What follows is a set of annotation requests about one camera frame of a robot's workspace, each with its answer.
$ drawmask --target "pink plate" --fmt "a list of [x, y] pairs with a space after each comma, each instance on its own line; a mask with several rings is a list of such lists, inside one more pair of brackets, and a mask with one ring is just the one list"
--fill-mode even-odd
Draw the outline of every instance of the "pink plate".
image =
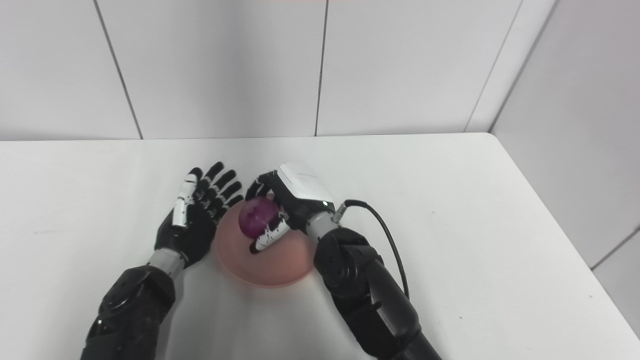
[[236, 279], [260, 288], [278, 288], [304, 278], [314, 268], [316, 246], [300, 231], [289, 231], [258, 254], [249, 252], [252, 239], [238, 226], [244, 201], [222, 217], [213, 240], [223, 267]]

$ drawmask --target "robotic finger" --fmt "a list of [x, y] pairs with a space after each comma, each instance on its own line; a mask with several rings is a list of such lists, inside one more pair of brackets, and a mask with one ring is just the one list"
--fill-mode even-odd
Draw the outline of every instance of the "robotic finger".
[[173, 206], [173, 226], [186, 227], [187, 226], [187, 207], [194, 203], [193, 193], [196, 191], [198, 182], [202, 177], [202, 170], [195, 167], [184, 178], [180, 192], [178, 193], [178, 199], [175, 200]]

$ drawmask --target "purple onion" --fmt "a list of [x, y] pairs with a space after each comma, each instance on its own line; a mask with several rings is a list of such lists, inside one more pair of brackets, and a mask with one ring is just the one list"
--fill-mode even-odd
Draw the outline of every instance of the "purple onion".
[[257, 239], [264, 234], [267, 225], [278, 216], [278, 206], [272, 200], [265, 197], [254, 197], [245, 202], [240, 215], [238, 225], [240, 231], [251, 239]]

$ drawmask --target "white tabletop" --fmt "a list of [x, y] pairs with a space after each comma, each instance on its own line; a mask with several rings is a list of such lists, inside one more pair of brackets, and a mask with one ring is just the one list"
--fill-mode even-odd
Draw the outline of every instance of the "white tabletop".
[[[191, 167], [245, 186], [283, 161], [387, 221], [445, 360], [640, 359], [640, 341], [488, 134], [0, 142], [0, 356], [77, 359], [100, 300], [152, 253]], [[349, 210], [399, 278], [370, 214]], [[214, 256], [187, 269], [159, 359], [367, 359], [319, 276], [255, 289]]]

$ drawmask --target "robotic hand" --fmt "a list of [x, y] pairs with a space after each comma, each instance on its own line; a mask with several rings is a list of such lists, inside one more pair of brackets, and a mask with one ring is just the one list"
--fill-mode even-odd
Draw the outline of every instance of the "robotic hand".
[[157, 232], [148, 263], [126, 270], [102, 299], [81, 360], [153, 360], [160, 324], [175, 302], [173, 280], [209, 251], [220, 218], [242, 200], [239, 181], [218, 162], [194, 168]]
[[408, 294], [389, 274], [380, 255], [362, 235], [340, 225], [348, 202], [336, 211], [318, 178], [293, 163], [260, 175], [247, 189], [246, 199], [270, 191], [283, 211], [251, 245], [253, 253], [266, 249], [289, 228], [303, 231], [318, 241], [314, 265], [367, 354], [378, 359], [440, 360], [422, 333]]

